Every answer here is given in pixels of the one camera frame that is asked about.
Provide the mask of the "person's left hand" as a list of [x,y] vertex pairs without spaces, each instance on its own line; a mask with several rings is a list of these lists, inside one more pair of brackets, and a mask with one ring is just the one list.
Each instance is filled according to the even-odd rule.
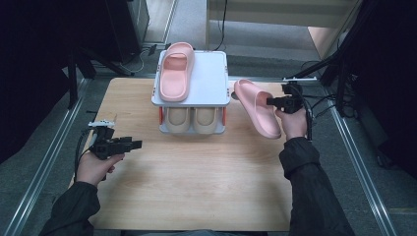
[[97,186],[107,173],[112,173],[115,170],[115,165],[124,157],[124,154],[116,154],[107,159],[99,159],[92,152],[87,152],[80,159],[76,181]]

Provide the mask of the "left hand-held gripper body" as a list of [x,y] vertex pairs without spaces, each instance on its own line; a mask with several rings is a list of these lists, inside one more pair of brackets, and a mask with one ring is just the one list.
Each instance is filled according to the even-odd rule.
[[99,159],[107,159],[116,154],[122,154],[125,141],[131,141],[131,137],[114,138],[113,129],[115,123],[108,120],[89,122],[93,130],[89,144],[89,151],[93,152]]

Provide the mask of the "black tripod stand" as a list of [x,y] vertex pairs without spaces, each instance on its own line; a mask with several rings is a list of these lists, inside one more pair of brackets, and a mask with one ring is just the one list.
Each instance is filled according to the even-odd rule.
[[337,49],[326,59],[293,75],[293,78],[301,79],[322,68],[326,68],[320,77],[320,82],[324,87],[329,87],[334,80],[337,80],[335,109],[342,117],[347,117],[347,114],[344,112],[345,84],[353,61],[354,46],[362,37],[365,25],[369,22],[374,8],[373,0],[361,0],[355,22],[344,40],[337,46]]

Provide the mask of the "white table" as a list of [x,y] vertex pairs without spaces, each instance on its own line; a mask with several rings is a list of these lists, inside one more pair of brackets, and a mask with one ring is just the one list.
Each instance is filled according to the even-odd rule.
[[307,27],[321,59],[355,18],[363,0],[207,0],[207,21]]

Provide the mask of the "black metal stand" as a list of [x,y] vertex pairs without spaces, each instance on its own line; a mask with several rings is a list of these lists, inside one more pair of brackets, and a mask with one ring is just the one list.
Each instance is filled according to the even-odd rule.
[[90,60],[95,60],[99,62],[101,65],[113,71],[117,75],[128,76],[128,73],[126,73],[125,71],[123,71],[115,64],[102,57],[101,55],[92,51],[91,49],[83,47],[72,48],[68,54],[68,79],[70,82],[70,101],[68,105],[69,109],[74,108],[76,102],[79,99],[77,69],[80,69],[81,73],[89,79],[93,79],[96,75],[95,68],[93,67],[92,62]]

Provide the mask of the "metal floor rail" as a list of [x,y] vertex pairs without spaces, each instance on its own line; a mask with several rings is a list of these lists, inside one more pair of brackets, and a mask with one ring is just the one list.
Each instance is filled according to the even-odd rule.
[[79,97],[76,99],[72,108],[65,106],[63,117],[53,126],[55,129],[53,139],[49,142],[48,148],[40,159],[39,164],[33,169],[33,176],[30,178],[29,184],[19,200],[19,204],[13,213],[13,217],[8,221],[5,230],[0,236],[19,236],[22,233],[30,213],[40,196],[41,190],[46,183],[53,164],[57,159],[59,151],[79,113],[89,84],[90,79],[81,79],[77,82],[76,91],[79,93]]
[[380,193],[377,190],[376,185],[374,184],[374,181],[363,161],[362,155],[356,146],[356,143],[351,135],[345,119],[338,114],[333,102],[328,102],[328,108],[331,112],[338,132],[342,137],[349,158],[353,164],[353,168],[359,179],[373,216],[380,228],[381,235],[398,236],[391,218],[387,212],[386,205],[383,202]]

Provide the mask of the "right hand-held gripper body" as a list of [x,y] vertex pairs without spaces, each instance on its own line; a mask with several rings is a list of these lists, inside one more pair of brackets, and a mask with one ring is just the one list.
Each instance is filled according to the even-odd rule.
[[284,92],[283,104],[280,110],[287,114],[293,114],[304,108],[308,114],[313,113],[312,105],[303,95],[303,88],[296,78],[283,79],[282,91]]

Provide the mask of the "pink slipper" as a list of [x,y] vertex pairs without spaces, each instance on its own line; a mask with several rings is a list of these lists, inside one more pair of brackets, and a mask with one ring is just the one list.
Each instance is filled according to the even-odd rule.
[[260,135],[268,139],[281,137],[274,109],[271,105],[267,105],[267,99],[272,98],[271,93],[246,79],[234,83],[234,93]]
[[159,78],[159,94],[162,100],[178,102],[187,98],[195,63],[191,44],[171,44],[162,58]]

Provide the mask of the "grey two-tier shoe rack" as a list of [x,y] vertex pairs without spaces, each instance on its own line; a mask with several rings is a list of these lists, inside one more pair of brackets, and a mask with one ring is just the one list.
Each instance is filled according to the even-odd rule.
[[191,110],[189,130],[186,133],[175,135],[203,135],[194,130],[194,111],[199,107],[216,107],[217,126],[214,134],[222,134],[225,131],[226,106],[231,99],[226,54],[221,51],[197,50],[195,52],[189,94],[186,99],[179,102],[164,101],[159,94],[160,68],[164,54],[165,52],[162,51],[159,56],[151,96],[151,102],[159,108],[159,130],[165,134],[173,134],[165,126],[165,112],[168,107],[188,107]]

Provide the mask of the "person's right hand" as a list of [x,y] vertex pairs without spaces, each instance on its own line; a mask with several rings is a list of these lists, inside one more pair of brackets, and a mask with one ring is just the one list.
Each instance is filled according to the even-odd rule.
[[287,141],[294,138],[306,137],[307,118],[306,110],[304,108],[301,108],[292,114],[276,109],[275,115],[281,120],[283,132]]

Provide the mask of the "dark cabinet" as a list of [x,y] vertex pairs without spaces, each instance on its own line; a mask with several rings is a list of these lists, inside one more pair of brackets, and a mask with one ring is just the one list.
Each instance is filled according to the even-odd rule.
[[147,0],[105,0],[119,61],[127,63],[143,49],[149,27]]

